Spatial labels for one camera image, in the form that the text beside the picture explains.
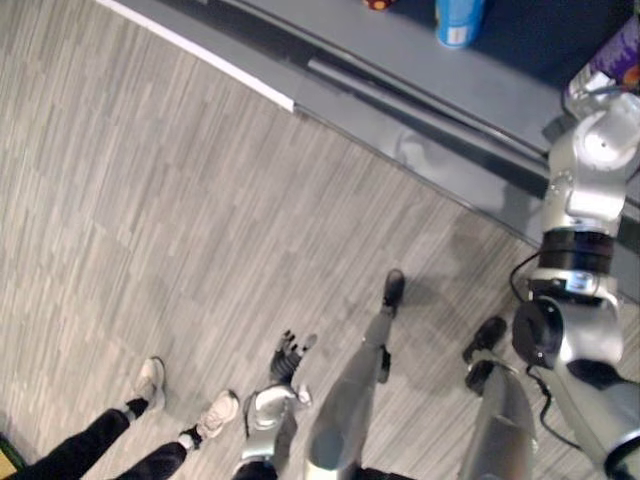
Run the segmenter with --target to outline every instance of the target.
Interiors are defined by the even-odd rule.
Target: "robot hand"
[[[289,448],[298,425],[295,412],[311,405],[311,393],[301,385],[295,390],[291,380],[305,353],[313,347],[316,336],[310,335],[298,351],[295,335],[287,330],[271,358],[271,385],[254,393],[244,405],[247,441],[241,465],[265,462],[281,472],[289,459]]]

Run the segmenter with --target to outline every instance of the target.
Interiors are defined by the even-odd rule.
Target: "gray carpet floor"
[[[0,428],[27,460],[121,405],[160,355],[165,411],[87,478],[117,475],[219,390],[262,384],[287,328],[318,334],[297,378],[319,404],[398,266],[407,299],[365,463],[455,477],[479,406],[460,351],[510,315],[507,275],[530,246],[90,0],[0,2],[0,66]],[[637,379],[637,305],[622,317]],[[285,479],[316,411],[299,415]],[[597,478],[538,432],[536,478]],[[176,478],[229,478],[242,444],[236,421]]]

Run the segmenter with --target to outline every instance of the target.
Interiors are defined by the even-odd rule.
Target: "shoe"
[[[387,279],[384,282],[384,296],[382,298],[382,306],[391,308],[395,315],[402,296],[404,294],[404,273],[397,268],[394,268],[387,274]]]
[[[144,361],[133,386],[133,391],[137,397],[149,402],[147,406],[149,412],[164,408],[164,377],[162,360],[158,357],[151,357]]]
[[[240,402],[235,393],[231,390],[221,392],[198,420],[196,432],[203,440],[217,437],[224,425],[236,417],[239,408]]]

